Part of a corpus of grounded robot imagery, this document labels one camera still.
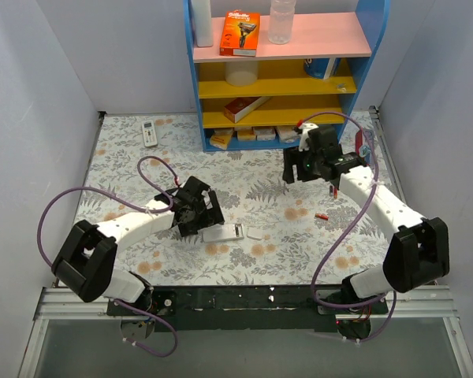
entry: white wall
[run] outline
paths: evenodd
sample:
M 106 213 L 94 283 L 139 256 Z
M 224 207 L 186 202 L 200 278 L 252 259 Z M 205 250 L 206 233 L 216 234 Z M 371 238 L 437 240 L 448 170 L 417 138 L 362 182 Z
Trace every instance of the white wall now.
M 35 0 L 0 0 L 0 377 L 16 376 L 43 285 L 35 244 L 47 201 L 81 184 L 98 115 Z M 76 196 L 54 209 L 50 256 Z
M 391 0 L 389 21 L 356 109 L 379 106 L 434 0 Z
M 407 200 L 449 226 L 445 280 L 473 357 L 473 0 L 434 3 L 381 111 Z
M 356 105 L 379 105 L 433 0 L 392 0 L 386 36 Z M 96 109 L 194 110 L 182 0 L 37 0 Z M 297 13 L 350 12 L 357 0 L 298 0 Z M 212 0 L 268 14 L 270 0 Z

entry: remote control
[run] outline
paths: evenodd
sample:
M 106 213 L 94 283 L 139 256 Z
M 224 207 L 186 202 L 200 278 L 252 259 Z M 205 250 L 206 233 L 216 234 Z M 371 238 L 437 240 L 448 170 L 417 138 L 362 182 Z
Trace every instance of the remote control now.
M 156 138 L 156 129 L 152 122 L 146 121 L 142 123 L 143 144 L 145 147 L 154 147 L 158 145 Z

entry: floral tablecloth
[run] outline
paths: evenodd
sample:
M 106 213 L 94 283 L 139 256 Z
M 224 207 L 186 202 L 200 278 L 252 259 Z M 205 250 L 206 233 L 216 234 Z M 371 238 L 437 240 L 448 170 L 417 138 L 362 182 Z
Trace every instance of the floral tablecloth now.
M 367 112 L 353 116 L 372 128 Z M 156 125 L 159 145 L 143 146 L 139 121 Z M 342 137 L 344 152 L 354 150 L 356 127 Z M 390 185 L 382 152 L 375 140 L 380 180 Z M 260 241 L 203 243 L 199 235 L 181 238 L 177 229 L 152 235 L 117 256 L 116 266 L 138 272 L 154 285 L 309 284 L 322 256 L 347 227 L 359 207 L 340 193 L 330 197 L 322 180 L 286 185 L 281 180 L 281 150 L 202 152 L 196 115 L 106 117 L 86 184 L 116 193 L 138 206 L 156 192 L 140 179 L 136 163 L 154 154 L 168 161 L 181 180 L 193 175 L 217 192 L 226 223 L 260 228 Z M 149 177 L 173 187 L 171 174 L 157 161 L 143 163 Z M 101 195 L 82 195 L 76 218 L 107 221 L 130 209 Z M 325 213 L 329 220 L 319 220 Z M 382 262 L 388 243 L 364 217 L 337 249 L 319 276 L 334 284 L 351 273 Z

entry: glass panel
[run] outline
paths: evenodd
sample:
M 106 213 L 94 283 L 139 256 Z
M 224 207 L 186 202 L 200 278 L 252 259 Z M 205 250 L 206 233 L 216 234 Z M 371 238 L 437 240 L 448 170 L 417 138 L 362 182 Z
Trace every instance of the glass panel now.
M 373 329 L 381 323 L 373 320 Z M 35 376 L 460 376 L 442 319 L 393 319 L 360 347 L 305 330 L 179 332 L 168 358 L 123 343 L 119 328 L 119 321 L 50 321 Z M 171 343 L 168 333 L 146 341 L 162 350 Z

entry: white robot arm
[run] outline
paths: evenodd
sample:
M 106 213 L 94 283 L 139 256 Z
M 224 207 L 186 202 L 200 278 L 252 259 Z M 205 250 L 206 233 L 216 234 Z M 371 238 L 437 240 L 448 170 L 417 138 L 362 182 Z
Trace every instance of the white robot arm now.
M 356 153 L 343 154 L 332 125 L 303 123 L 298 147 L 284 150 L 287 183 L 322 178 L 363 207 L 374 186 L 373 172 Z M 391 290 L 406 292 L 449 272 L 448 230 L 439 218 L 426 219 L 407 207 L 385 186 L 378 185 L 367 215 L 389 241 L 383 264 L 346 277 L 342 290 L 352 302 Z
M 224 223 L 217 195 L 194 176 L 182 187 L 166 192 L 173 201 L 171 210 L 151 213 L 169 203 L 165 195 L 156 195 L 144 207 L 145 213 L 127 213 L 97 224 L 86 220 L 74 224 L 51 266 L 52 273 L 85 302 L 99 296 L 128 303 L 150 301 L 151 285 L 134 272 L 114 269 L 116 255 L 153 233 L 175 226 L 187 236 Z M 138 306 L 147 309 L 149 303 Z

